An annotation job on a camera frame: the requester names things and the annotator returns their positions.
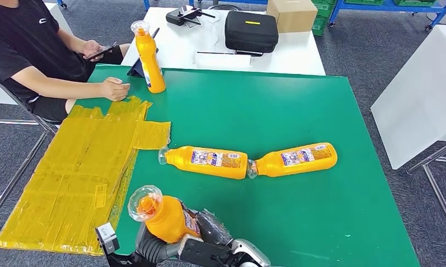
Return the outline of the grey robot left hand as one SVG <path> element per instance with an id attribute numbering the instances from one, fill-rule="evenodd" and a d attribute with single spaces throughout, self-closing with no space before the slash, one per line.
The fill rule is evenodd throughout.
<path id="1" fill-rule="evenodd" d="M 135 247 L 138 248 L 140 245 L 145 245 L 148 243 L 155 243 L 158 244 L 162 243 L 162 240 L 158 237 L 154 236 L 148 229 L 144 222 L 140 224 L 136 240 L 135 240 Z"/>

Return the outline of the person's right hand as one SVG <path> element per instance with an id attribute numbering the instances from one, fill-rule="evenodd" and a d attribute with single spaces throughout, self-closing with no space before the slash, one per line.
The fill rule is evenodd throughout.
<path id="1" fill-rule="evenodd" d="M 115 102 L 122 101 L 127 97 L 130 86 L 119 78 L 108 77 L 100 83 L 101 96 Z"/>

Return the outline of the person's left hand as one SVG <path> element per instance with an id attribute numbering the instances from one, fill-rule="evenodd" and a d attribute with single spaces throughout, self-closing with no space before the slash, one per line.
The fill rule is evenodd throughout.
<path id="1" fill-rule="evenodd" d="M 82 45 L 83 58 L 92 62 L 99 61 L 103 55 L 97 55 L 102 52 L 104 46 L 100 45 L 94 40 L 85 41 Z"/>

